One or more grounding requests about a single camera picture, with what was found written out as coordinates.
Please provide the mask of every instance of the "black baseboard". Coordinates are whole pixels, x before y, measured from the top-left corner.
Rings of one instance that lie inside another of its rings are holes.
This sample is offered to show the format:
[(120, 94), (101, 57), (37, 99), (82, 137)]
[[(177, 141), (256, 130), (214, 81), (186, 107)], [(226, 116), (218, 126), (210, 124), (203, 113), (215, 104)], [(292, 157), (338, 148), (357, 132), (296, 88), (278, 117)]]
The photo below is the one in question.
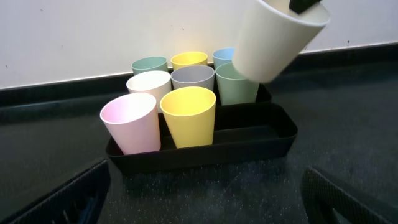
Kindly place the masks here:
[[(282, 73), (302, 72), (362, 65), (367, 63), (393, 62), (398, 60), (398, 44), (375, 45), (354, 49), (330, 50), (299, 55)], [(0, 106), (15, 106), (46, 101), (65, 100), (84, 96), (127, 93), (126, 82), (132, 73), (80, 80), (28, 86), (0, 91)]]

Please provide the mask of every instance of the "speckled black surface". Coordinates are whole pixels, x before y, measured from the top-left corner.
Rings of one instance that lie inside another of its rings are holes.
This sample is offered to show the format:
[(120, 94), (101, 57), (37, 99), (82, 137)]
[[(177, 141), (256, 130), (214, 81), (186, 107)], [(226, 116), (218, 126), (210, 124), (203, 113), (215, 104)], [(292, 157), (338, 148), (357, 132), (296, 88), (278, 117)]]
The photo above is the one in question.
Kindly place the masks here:
[[(398, 208), (398, 66), (288, 73), (268, 86), (298, 126), (286, 158), (123, 177), (99, 223), (307, 223), (304, 168), (316, 165)], [(98, 117), (120, 94), (0, 109), (0, 198), (105, 157)]]

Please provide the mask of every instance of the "blue cup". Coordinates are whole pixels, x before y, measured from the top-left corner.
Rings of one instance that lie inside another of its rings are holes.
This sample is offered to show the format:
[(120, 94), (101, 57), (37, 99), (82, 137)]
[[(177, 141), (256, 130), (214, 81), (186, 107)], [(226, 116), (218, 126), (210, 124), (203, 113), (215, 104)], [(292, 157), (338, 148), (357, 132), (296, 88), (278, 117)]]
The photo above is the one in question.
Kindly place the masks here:
[(233, 47), (228, 47), (214, 52), (213, 53), (214, 69), (216, 70), (219, 66), (232, 62), (233, 54), (234, 54)]

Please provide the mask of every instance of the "plastic cup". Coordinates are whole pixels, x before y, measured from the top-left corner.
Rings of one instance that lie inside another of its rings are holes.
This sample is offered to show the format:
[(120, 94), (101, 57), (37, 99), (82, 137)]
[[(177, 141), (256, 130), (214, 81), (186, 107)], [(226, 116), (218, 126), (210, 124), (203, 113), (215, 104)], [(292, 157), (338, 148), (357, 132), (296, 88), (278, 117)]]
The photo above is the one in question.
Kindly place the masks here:
[(167, 59), (164, 57), (147, 57), (134, 62), (131, 65), (132, 72), (134, 75), (138, 75), (142, 72), (148, 71), (165, 71), (167, 68)]
[(203, 52), (185, 52), (171, 59), (174, 70), (189, 65), (207, 65), (207, 54)]
[(275, 0), (254, 0), (248, 7), (232, 59), (240, 74), (261, 83), (278, 76), (330, 20), (321, 4), (297, 15), (270, 6), (277, 7), (275, 3)]
[(106, 104), (99, 114), (125, 155), (160, 149), (156, 99), (148, 93), (131, 93)]
[(232, 62), (233, 55), (234, 55), (233, 47), (228, 47), (214, 52), (213, 53), (214, 69), (217, 69), (220, 65)]
[(221, 105), (256, 102), (259, 84), (239, 74), (232, 63), (218, 67), (216, 76)]
[(160, 100), (168, 92), (172, 91), (170, 74), (165, 71), (143, 72), (131, 77), (127, 83), (130, 93), (149, 93), (156, 98), (157, 112), (161, 113)]
[(213, 91), (214, 77), (214, 69), (207, 65), (192, 65), (172, 72), (175, 90), (188, 86), (199, 86)]
[(213, 143), (216, 95), (202, 87), (179, 88), (166, 94), (160, 107), (177, 148)]

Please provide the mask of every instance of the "light green cup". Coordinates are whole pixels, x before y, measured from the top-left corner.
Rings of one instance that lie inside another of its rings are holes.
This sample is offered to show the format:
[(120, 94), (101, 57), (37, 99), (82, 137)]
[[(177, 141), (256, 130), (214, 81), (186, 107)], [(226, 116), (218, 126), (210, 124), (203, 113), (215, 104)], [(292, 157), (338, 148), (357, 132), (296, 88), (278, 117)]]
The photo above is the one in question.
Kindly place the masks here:
[(256, 102), (259, 84), (239, 74), (232, 63), (219, 66), (216, 76), (221, 105)]
[(134, 72), (134, 75), (149, 71), (169, 71), (169, 69), (167, 68), (167, 59), (165, 57), (143, 58), (135, 61), (131, 65), (131, 68), (132, 72)]

